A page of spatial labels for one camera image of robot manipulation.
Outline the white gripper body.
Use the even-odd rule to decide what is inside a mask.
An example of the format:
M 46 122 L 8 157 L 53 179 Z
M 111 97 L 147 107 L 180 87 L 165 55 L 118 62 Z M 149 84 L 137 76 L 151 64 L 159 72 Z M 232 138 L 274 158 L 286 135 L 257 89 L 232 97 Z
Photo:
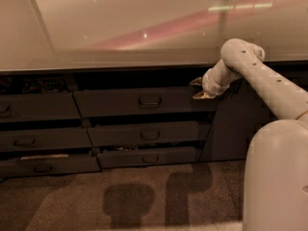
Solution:
M 226 77 L 214 68 L 210 68 L 202 77 L 203 90 L 212 96 L 222 95 L 228 88 Z

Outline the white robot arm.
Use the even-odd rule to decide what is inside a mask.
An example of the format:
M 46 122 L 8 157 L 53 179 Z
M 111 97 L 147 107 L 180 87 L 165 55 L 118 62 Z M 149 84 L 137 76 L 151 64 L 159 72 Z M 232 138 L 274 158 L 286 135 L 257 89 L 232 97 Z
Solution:
M 277 117 L 253 137 L 244 172 L 243 231 L 308 231 L 308 92 L 265 64 L 262 47 L 231 38 L 218 63 L 191 81 L 214 99 L 240 78 Z

